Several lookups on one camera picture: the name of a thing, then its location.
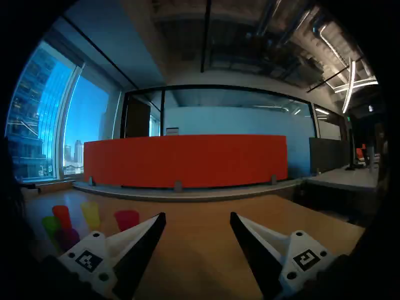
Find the orange partition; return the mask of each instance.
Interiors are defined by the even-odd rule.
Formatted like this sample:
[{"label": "orange partition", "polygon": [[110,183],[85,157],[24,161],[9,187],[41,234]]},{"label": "orange partition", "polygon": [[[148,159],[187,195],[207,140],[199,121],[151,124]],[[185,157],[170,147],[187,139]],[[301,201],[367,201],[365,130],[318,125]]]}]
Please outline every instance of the orange partition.
[{"label": "orange partition", "polygon": [[288,177],[286,137],[261,134],[132,137],[84,143],[84,179],[129,187],[228,187]]}]

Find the wooden table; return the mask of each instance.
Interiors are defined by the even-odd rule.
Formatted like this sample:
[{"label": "wooden table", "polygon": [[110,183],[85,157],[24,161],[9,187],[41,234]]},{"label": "wooden table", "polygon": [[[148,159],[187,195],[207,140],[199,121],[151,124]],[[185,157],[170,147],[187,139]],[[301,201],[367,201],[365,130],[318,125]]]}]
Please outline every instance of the wooden table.
[{"label": "wooden table", "polygon": [[72,226],[89,233],[80,210],[83,201],[99,204],[106,236],[117,232],[118,210],[136,210],[144,221],[166,213],[166,227],[139,284],[135,299],[262,299],[249,265],[230,227],[236,212],[288,235],[304,230],[334,254],[348,254],[363,234],[361,227],[297,205],[276,195],[220,202],[165,203],[123,200],[66,190],[42,195],[27,204],[27,216],[42,244],[40,220],[52,206],[67,205]]}]

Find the glass building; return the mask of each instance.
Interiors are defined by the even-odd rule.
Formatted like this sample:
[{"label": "glass building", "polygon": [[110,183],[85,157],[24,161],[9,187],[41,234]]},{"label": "glass building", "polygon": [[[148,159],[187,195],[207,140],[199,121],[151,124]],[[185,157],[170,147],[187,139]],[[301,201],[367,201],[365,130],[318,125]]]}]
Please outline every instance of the glass building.
[{"label": "glass building", "polygon": [[55,176],[59,106],[74,71],[42,42],[22,73],[9,109],[6,135],[17,179]]}]

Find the window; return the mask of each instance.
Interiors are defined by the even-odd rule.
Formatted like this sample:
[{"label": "window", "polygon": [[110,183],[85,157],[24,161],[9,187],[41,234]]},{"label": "window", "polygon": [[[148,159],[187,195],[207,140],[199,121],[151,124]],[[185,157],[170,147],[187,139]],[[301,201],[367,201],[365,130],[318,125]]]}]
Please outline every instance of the window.
[{"label": "window", "polygon": [[160,136],[160,121],[157,120],[152,114],[150,115],[150,125],[148,127],[149,137],[159,137]]},{"label": "window", "polygon": [[319,137],[329,140],[347,140],[345,119],[326,108],[315,105]]},{"label": "window", "polygon": [[42,42],[10,104],[6,135],[18,180],[52,179],[60,108],[76,65]]},{"label": "window", "polygon": [[64,175],[84,172],[85,142],[112,138],[120,91],[85,65],[74,88],[66,117],[63,139]]}]

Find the skyscraper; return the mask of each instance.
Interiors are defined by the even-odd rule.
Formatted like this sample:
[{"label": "skyscraper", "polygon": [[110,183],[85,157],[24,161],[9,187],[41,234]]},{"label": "skyscraper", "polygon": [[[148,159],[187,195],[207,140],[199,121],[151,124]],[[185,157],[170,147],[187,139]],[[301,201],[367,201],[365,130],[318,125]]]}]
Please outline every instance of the skyscraper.
[{"label": "skyscraper", "polygon": [[66,161],[71,160],[71,146],[68,145],[64,146],[64,160]]},{"label": "skyscraper", "polygon": [[105,124],[106,124],[106,113],[103,112],[101,114],[100,124],[98,126],[98,140],[99,141],[107,139],[106,137],[104,137]]},{"label": "skyscraper", "polygon": [[54,124],[72,70],[48,47],[40,44],[30,59],[9,108],[6,134],[17,178],[54,176]]},{"label": "skyscraper", "polygon": [[75,152],[73,154],[73,160],[76,163],[82,163],[84,162],[84,144],[78,139],[75,142]]}]

